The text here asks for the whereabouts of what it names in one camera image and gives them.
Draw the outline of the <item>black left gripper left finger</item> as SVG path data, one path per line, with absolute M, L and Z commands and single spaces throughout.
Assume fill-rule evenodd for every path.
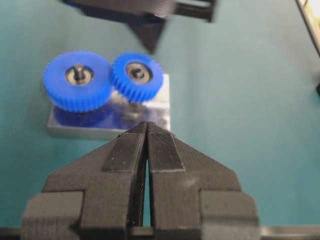
M 23 240 L 126 240 L 138 222 L 147 124 L 52 172 L 25 208 Z

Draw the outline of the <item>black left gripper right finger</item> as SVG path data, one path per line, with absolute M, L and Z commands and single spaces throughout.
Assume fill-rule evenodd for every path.
M 147 143 L 155 239 L 259 239 L 255 200 L 233 170 L 152 122 Z

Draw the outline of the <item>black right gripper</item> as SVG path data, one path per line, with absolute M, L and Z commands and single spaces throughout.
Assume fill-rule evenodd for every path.
M 166 19 L 180 15 L 212 21 L 216 0 L 63 0 L 62 3 L 80 10 L 88 17 L 129 24 L 149 54 L 157 50 L 166 26 Z

